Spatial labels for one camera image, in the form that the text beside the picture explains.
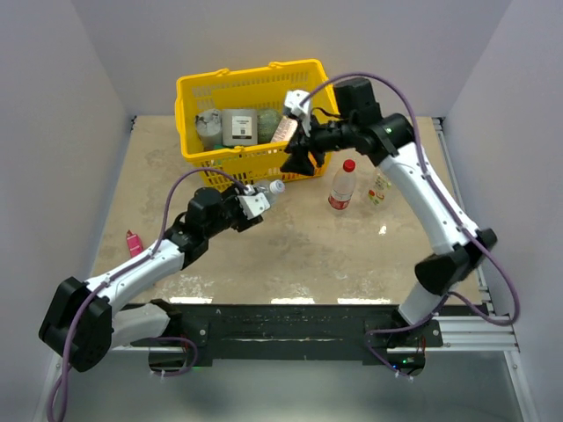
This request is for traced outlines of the blue label water bottle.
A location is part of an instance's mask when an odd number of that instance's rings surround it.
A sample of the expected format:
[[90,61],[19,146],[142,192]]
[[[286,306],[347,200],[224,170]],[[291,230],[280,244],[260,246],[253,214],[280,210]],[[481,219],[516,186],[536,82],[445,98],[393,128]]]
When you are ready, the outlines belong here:
[[272,194],[272,193],[270,192],[270,190],[269,190],[269,184],[270,184],[271,181],[273,181],[273,180],[264,179],[264,180],[260,180],[260,181],[256,182],[256,183],[253,185],[254,188],[255,188],[259,193],[263,193],[263,194],[265,195],[265,197],[266,197],[266,199],[267,199],[267,202],[268,202],[268,204],[269,204],[270,207],[272,207],[272,206],[275,204],[276,200],[277,200],[277,199],[279,198],[279,196],[281,195],[281,194],[279,194],[279,195],[274,195],[274,194]]

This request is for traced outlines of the red bottle cap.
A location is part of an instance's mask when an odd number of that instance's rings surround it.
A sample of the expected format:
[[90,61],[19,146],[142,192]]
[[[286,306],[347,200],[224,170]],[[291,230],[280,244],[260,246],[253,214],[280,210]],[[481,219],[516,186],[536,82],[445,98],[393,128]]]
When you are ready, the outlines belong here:
[[352,159],[347,159],[343,165],[342,165],[342,169],[345,172],[352,172],[355,170],[355,161]]

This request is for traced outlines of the red label water bottle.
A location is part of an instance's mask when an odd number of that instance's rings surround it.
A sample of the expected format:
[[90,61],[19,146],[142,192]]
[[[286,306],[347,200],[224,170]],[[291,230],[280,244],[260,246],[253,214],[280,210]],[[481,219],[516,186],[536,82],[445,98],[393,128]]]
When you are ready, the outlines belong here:
[[328,196],[329,205],[337,211],[346,209],[353,197],[355,186],[355,170],[352,172],[345,172],[341,166],[333,178],[331,192]]

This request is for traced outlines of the large clear square bottle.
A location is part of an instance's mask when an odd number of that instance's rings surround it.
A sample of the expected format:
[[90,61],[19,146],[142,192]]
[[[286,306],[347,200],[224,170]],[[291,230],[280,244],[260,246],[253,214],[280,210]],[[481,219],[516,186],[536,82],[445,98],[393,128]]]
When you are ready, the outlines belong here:
[[376,171],[367,191],[369,201],[374,206],[382,205],[390,189],[391,181],[381,171]]

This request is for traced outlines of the small clear bottle cap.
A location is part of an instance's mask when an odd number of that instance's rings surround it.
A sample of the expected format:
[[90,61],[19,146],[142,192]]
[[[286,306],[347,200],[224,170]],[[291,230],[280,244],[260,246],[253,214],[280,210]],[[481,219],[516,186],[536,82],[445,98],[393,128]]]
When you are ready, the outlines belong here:
[[272,194],[279,195],[285,192],[285,184],[281,180],[276,179],[270,182],[269,190]]

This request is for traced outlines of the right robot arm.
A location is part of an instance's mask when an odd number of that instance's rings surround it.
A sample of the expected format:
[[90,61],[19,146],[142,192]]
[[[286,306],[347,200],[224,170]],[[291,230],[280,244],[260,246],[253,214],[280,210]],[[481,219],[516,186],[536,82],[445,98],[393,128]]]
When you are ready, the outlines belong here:
[[287,92],[283,112],[296,121],[297,130],[281,171],[310,176],[326,153],[355,149],[400,190],[433,251],[415,266],[417,282],[391,325],[394,339],[409,346],[422,336],[422,322],[450,290],[481,264],[497,236],[492,229],[480,229],[451,197],[421,146],[418,129],[402,114],[382,115],[365,75],[336,83],[333,92],[338,112],[326,123],[313,116],[310,93]]

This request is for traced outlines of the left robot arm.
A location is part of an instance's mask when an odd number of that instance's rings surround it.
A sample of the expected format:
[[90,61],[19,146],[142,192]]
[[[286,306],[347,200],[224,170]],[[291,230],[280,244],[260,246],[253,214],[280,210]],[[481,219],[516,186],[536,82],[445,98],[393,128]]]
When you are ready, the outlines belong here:
[[224,192],[198,189],[186,211],[146,251],[86,281],[64,280],[40,326],[40,340],[79,372],[96,366],[109,350],[137,340],[176,343],[182,323],[172,317],[168,305],[151,302],[135,309],[126,305],[161,279],[190,266],[208,250],[212,237],[261,223],[271,206],[265,192],[255,186],[244,191],[236,186]]

